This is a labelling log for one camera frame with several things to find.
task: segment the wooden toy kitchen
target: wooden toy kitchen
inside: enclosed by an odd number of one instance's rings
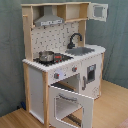
[[[86,21],[106,21],[108,5],[67,2],[21,6],[27,112],[44,128],[77,128],[63,118],[82,109],[79,127],[92,128],[93,102],[101,96],[105,49],[85,44]]]

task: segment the countertop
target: countertop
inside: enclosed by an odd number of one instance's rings
[[[78,62],[78,61],[82,61],[84,59],[88,59],[90,57],[97,56],[97,55],[102,54],[102,53],[105,52],[105,48],[103,48],[101,46],[86,44],[85,47],[94,49],[95,51],[94,52],[90,52],[90,53],[85,54],[85,55],[82,55],[82,56],[74,56],[74,55],[65,53],[65,51],[61,51],[61,54],[73,57],[73,59],[67,60],[65,62],[57,63],[57,64],[51,65],[49,67],[46,67],[46,66],[41,65],[41,64],[38,64],[36,62],[31,62],[31,61],[29,61],[27,59],[24,59],[22,62],[27,63],[28,65],[31,65],[31,66],[33,66],[35,68],[38,68],[39,70],[42,70],[44,72],[48,72],[48,71],[50,71],[52,69],[56,69],[56,68],[59,68],[61,66],[65,66],[65,65],[70,64],[70,63],[75,63],[75,62]]]

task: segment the floor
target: floor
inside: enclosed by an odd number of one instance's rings
[[[73,113],[81,119],[81,110]],[[102,81],[102,96],[94,102],[93,128],[115,128],[128,118],[128,89]],[[0,128],[44,128],[23,109],[0,118]]]

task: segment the range hood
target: range hood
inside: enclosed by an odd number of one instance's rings
[[[42,12],[43,16],[34,22],[36,27],[60,24],[64,22],[63,18],[53,15],[52,5],[44,6]]]

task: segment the white cabinet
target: white cabinet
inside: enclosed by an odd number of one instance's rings
[[[92,128],[93,99],[68,90],[49,87],[49,121],[56,128],[77,128],[61,119],[82,107],[81,128]]]
[[[85,96],[99,97],[102,54],[83,60],[80,75],[79,93]]]
[[[89,3],[87,16],[89,19],[106,21],[108,4]]]

